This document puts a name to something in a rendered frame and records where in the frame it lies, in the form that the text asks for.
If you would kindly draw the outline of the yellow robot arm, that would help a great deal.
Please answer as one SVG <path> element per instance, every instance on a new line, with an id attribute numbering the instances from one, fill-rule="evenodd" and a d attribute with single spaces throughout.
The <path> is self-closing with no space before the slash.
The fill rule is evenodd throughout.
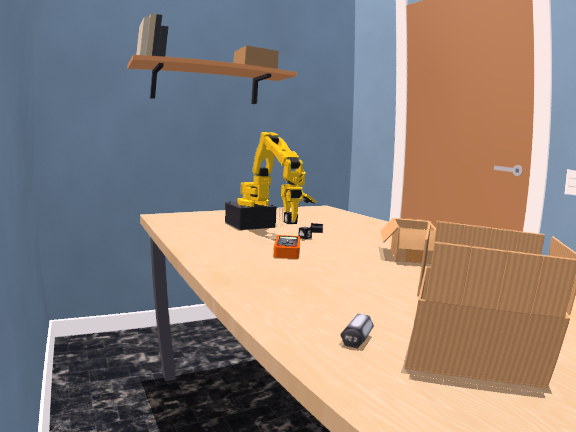
<path id="1" fill-rule="evenodd" d="M 287 183 L 290 185 L 296 184 L 297 187 L 304 186 L 305 172 L 302 161 L 298 160 L 299 156 L 292 152 L 288 145 L 277 136 L 275 133 L 261 133 L 253 167 L 253 174 L 256 175 L 254 176 L 254 186 L 253 183 L 243 183 L 243 198 L 238 198 L 238 201 L 240 199 L 239 205 L 252 207 L 255 203 L 268 206 L 269 185 L 271 185 L 271 176 L 269 175 L 272 173 L 274 166 L 274 155 L 281 165 L 284 166 L 283 178 Z M 266 168 L 260 168 L 264 158 L 266 158 L 267 162 Z M 296 169 L 296 171 L 291 171 L 291 169 Z M 254 203 L 250 202 L 253 200 Z"/>

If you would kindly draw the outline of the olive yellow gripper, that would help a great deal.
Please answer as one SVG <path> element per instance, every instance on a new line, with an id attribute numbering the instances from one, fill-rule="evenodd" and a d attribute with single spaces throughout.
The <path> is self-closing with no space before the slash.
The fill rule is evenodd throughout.
<path id="1" fill-rule="evenodd" d="M 298 206 L 299 206 L 299 201 L 302 201 L 303 198 L 304 202 L 308 203 L 316 203 L 316 201 L 310 197 L 307 194 L 304 194 L 302 191 L 302 187 L 297 187 L 296 184 L 295 185 L 282 185 L 281 188 L 281 196 L 283 199 L 283 204 L 284 204 L 284 210 L 285 212 L 290 212 L 290 207 L 291 207 L 291 211 L 292 211 L 292 221 L 295 222 L 297 215 L 298 215 Z M 308 197 L 307 197 L 307 196 Z M 306 197 L 305 197 L 306 196 Z M 292 199 L 292 198 L 298 198 L 298 199 Z"/>

